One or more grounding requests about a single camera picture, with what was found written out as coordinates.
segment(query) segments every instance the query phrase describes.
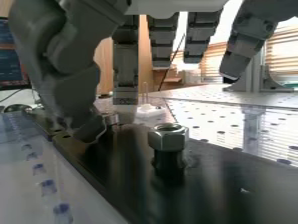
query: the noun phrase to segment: monitor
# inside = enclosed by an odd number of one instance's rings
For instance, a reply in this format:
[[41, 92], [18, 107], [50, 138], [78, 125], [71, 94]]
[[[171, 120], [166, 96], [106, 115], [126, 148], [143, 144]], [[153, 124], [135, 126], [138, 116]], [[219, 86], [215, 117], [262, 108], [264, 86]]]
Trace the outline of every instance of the monitor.
[[29, 77], [14, 50], [7, 19], [0, 17], [0, 91], [23, 88], [30, 88]]

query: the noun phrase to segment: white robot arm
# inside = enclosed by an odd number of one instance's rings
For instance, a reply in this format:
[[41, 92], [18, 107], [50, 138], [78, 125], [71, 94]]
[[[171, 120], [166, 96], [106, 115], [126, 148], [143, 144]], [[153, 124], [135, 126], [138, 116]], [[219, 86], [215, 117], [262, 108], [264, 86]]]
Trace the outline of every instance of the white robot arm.
[[[178, 12], [188, 12], [183, 60], [198, 63], [226, 1], [14, 0], [9, 26], [18, 56], [46, 110], [73, 137], [91, 142], [105, 131], [103, 119], [93, 107], [99, 79], [93, 55], [99, 41], [110, 36], [114, 40], [113, 102], [134, 108], [138, 15], [147, 15], [153, 64], [163, 67], [170, 65]], [[296, 6], [295, 0], [243, 2], [220, 65], [226, 77], [238, 78], [278, 21], [296, 15]]]

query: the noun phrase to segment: metal nut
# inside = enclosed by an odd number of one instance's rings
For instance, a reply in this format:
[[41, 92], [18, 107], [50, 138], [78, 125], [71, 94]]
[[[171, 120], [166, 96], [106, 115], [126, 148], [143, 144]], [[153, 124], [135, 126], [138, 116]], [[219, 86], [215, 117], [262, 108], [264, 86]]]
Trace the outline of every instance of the metal nut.
[[147, 133], [149, 146], [158, 151], [182, 151], [187, 141], [188, 129], [175, 123], [158, 124]]

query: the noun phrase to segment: wire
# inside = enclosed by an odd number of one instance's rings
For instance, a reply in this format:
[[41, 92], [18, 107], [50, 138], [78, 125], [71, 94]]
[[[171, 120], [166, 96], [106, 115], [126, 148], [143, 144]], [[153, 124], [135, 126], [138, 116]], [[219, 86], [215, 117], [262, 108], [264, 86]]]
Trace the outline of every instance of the wire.
[[10, 95], [7, 95], [4, 99], [0, 100], [0, 103], [4, 102], [6, 99], [9, 99], [14, 94], [17, 94], [23, 89], [18, 89], [15, 92], [13, 92]]
[[[178, 45], [178, 47], [176, 47], [176, 49], [175, 49], [174, 56], [172, 56], [172, 58], [171, 58], [171, 60], [170, 60], [170, 66], [171, 66], [171, 63], [172, 63], [172, 61], [174, 61], [175, 55], [176, 55], [176, 53], [178, 53], [179, 46], [180, 46], [180, 44], [182, 44], [183, 38], [184, 38], [184, 34], [183, 34], [183, 36], [182, 36], [182, 38], [180, 38], [179, 45]], [[159, 84], [158, 91], [160, 91], [160, 87], [162, 87], [162, 84], [163, 84], [163, 82], [164, 82], [164, 78], [166, 78], [166, 75], [167, 75], [167, 73], [168, 73], [170, 66], [168, 66], [168, 68], [167, 68], [166, 71], [164, 71], [164, 75], [163, 75], [162, 80], [160, 80], [160, 84]]]

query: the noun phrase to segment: perforated plate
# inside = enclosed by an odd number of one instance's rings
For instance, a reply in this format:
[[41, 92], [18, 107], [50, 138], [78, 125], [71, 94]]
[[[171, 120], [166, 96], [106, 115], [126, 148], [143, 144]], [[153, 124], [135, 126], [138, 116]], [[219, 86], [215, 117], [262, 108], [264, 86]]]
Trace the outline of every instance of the perforated plate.
[[200, 102], [298, 108], [298, 93], [223, 92], [224, 85], [206, 85], [149, 93], [150, 97], [182, 99]]
[[[190, 137], [195, 140], [298, 166], [296, 109], [162, 98], [149, 101], [167, 111], [160, 116], [135, 119], [135, 124], [153, 127], [158, 123], [178, 122], [188, 127]], [[95, 105], [105, 112], [113, 111], [110, 99], [97, 101]]]

